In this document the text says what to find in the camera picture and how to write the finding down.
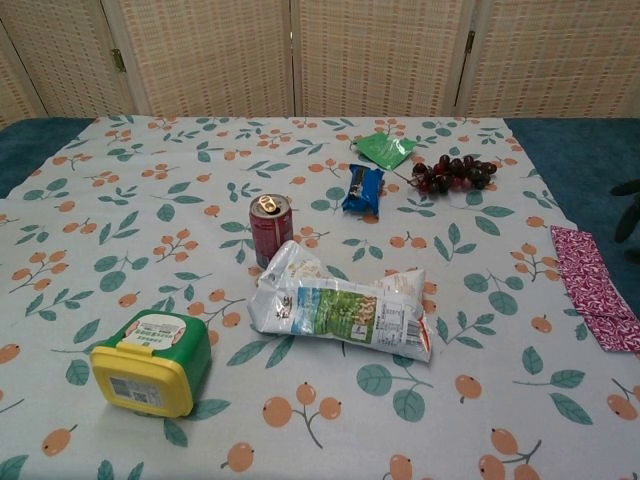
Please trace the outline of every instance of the table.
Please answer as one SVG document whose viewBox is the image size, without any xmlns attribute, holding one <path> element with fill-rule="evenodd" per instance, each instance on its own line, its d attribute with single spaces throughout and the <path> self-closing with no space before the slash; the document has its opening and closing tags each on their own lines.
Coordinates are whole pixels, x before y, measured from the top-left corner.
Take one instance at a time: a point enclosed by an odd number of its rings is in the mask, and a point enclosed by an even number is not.
<svg viewBox="0 0 640 480">
<path fill-rule="evenodd" d="M 379 220 L 345 215 L 346 166 L 364 160 L 352 141 L 376 129 L 418 139 L 403 176 L 476 154 L 500 165 L 494 185 L 429 198 L 387 172 Z M 430 364 L 250 328 L 248 204 L 266 192 L 291 199 L 296 239 L 335 275 L 426 269 Z M 0 218 L 0 478 L 640 469 L 639 359 L 603 352 L 566 297 L 549 226 L 573 224 L 502 120 L 99 118 Z M 92 378 L 91 345 L 148 307 L 208 323 L 214 364 L 190 417 L 111 407 Z M 281 427 L 270 405 L 291 408 Z"/>
</svg>

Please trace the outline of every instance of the can pull tab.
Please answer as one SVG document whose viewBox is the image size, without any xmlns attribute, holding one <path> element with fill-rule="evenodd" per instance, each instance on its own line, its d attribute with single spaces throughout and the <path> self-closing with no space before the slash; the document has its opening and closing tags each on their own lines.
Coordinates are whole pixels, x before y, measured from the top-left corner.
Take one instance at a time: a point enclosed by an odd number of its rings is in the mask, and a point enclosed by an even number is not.
<svg viewBox="0 0 640 480">
<path fill-rule="evenodd" d="M 262 195 L 258 199 L 258 203 L 267 213 L 275 213 L 275 211 L 278 209 L 278 205 L 269 195 Z"/>
</svg>

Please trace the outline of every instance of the plastic bag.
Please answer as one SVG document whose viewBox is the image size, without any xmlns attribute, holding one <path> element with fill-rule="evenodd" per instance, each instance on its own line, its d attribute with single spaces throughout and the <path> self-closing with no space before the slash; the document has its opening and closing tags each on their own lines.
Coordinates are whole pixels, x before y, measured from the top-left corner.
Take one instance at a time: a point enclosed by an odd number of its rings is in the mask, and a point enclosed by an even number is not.
<svg viewBox="0 0 640 480">
<path fill-rule="evenodd" d="M 423 285 L 424 270 L 390 275 L 373 285 L 341 280 L 288 241 L 258 279 L 248 310 L 259 332 L 333 338 L 428 362 Z"/>
<path fill-rule="evenodd" d="M 386 133 L 375 133 L 355 142 L 358 150 L 371 161 L 387 170 L 393 170 L 411 155 L 418 142 L 403 138 L 391 138 Z"/>
<path fill-rule="evenodd" d="M 349 165 L 349 170 L 351 170 L 351 186 L 342 202 L 342 211 L 352 210 L 364 213 L 371 210 L 377 217 L 384 172 L 379 168 L 371 170 L 369 167 L 353 163 Z"/>
</svg>

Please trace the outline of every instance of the pink fabric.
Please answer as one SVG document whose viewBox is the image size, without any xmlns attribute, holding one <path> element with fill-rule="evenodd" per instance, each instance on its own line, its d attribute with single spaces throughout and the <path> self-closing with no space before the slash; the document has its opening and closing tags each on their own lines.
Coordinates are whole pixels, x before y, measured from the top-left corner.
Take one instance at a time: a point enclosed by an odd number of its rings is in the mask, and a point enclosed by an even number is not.
<svg viewBox="0 0 640 480">
<path fill-rule="evenodd" d="M 640 321 L 611 283 L 592 235 L 554 225 L 551 237 L 569 296 L 600 346 L 640 351 Z"/>
</svg>

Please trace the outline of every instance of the label on container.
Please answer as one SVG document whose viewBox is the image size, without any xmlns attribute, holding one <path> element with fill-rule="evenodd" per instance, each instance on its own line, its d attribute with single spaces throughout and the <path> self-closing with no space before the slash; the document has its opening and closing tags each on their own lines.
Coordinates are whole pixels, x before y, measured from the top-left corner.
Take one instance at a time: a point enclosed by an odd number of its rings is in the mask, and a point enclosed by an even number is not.
<svg viewBox="0 0 640 480">
<path fill-rule="evenodd" d="M 109 377 L 113 393 L 134 402 L 163 407 L 164 399 L 158 387 L 151 383 L 135 382 L 124 378 Z"/>
<path fill-rule="evenodd" d="M 178 317 L 154 313 L 132 323 L 122 341 L 165 350 L 178 343 L 186 328 L 187 324 Z"/>
<path fill-rule="evenodd" d="M 299 287 L 297 302 L 277 302 L 276 316 L 291 318 L 291 333 L 333 334 L 370 345 L 393 347 L 420 340 L 419 326 L 410 325 L 406 306 L 374 295 L 331 288 Z"/>
</svg>

